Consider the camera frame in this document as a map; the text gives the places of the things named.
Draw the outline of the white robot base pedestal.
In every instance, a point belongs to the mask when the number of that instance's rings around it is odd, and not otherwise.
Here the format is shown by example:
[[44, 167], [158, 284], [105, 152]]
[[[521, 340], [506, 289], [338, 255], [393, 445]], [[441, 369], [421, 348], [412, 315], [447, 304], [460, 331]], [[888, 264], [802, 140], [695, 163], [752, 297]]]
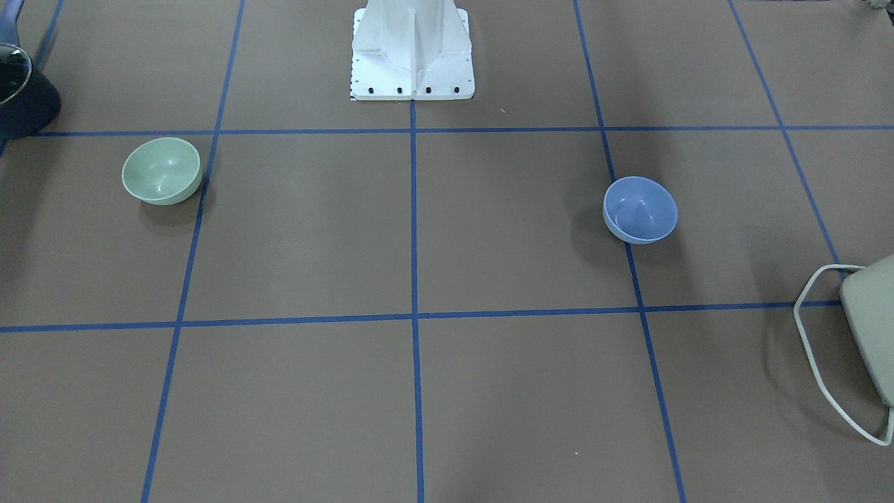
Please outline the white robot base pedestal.
[[369, 1], [353, 13], [352, 29], [352, 100], [475, 95], [469, 14], [455, 2]]

